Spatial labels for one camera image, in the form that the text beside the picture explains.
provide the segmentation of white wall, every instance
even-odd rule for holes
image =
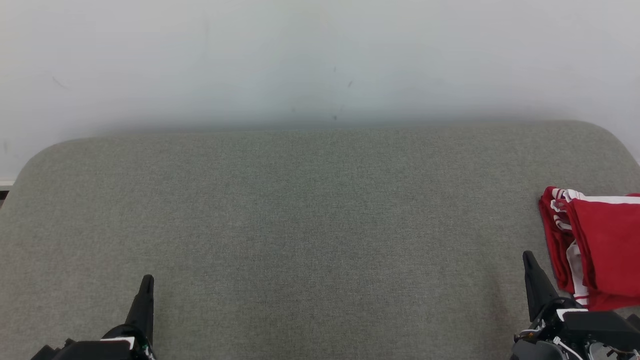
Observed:
[[[127,121],[581,119],[640,158],[639,19],[637,0],[0,0],[0,180]]]

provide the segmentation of red and white fabric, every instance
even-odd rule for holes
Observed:
[[[540,198],[558,286],[591,310],[640,304],[639,196],[550,186]]]

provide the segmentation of stack of folded clothes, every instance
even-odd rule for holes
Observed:
[[[590,310],[640,304],[640,194],[585,196],[550,186],[539,206],[562,290]]]

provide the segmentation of red garment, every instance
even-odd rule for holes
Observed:
[[[548,187],[539,203],[558,286],[591,310],[640,304],[640,198],[588,197]],[[572,273],[568,251],[579,248],[581,274]]]

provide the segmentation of folded red cloth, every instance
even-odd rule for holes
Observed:
[[[640,304],[638,194],[588,197],[550,186],[539,207],[561,289],[592,310]]]

